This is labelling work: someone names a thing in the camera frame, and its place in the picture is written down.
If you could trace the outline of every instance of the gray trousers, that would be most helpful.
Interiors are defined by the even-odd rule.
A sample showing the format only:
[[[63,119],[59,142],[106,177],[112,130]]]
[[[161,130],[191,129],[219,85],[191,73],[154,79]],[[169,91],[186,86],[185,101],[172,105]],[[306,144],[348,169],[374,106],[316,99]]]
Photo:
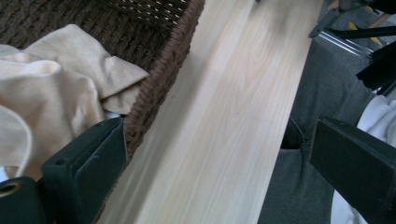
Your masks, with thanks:
[[[307,61],[259,223],[330,223],[334,189],[308,161],[317,118],[356,125],[375,96],[315,41]]]

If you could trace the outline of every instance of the wooden table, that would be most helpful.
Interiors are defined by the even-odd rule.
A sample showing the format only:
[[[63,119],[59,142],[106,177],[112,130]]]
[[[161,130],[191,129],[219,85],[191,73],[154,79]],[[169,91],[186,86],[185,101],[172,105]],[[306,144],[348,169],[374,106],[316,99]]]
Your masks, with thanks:
[[[191,53],[99,223],[256,223],[319,0],[206,0]]]

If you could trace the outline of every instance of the cream towel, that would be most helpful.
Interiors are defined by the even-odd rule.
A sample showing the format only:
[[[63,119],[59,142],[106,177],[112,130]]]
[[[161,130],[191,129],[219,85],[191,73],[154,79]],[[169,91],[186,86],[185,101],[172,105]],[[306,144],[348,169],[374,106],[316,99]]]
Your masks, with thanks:
[[[128,113],[148,75],[76,25],[26,50],[0,45],[0,67],[0,165],[35,179],[45,160],[104,119],[104,109]]]

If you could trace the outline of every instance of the wood grain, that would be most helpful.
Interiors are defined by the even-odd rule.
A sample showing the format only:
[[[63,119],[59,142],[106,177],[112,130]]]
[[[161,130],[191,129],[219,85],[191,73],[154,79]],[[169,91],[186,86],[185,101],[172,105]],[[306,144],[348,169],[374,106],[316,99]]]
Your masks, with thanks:
[[[207,0],[177,82],[99,223],[256,223],[318,0]]]

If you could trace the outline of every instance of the beige cloth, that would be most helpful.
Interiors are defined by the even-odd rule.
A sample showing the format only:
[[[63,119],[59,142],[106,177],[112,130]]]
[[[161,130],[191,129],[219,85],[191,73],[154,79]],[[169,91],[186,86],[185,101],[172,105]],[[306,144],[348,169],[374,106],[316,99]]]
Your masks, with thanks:
[[[76,25],[26,50],[0,45],[0,68],[0,166],[35,179],[44,161],[104,119],[104,109],[128,113],[148,75]]]

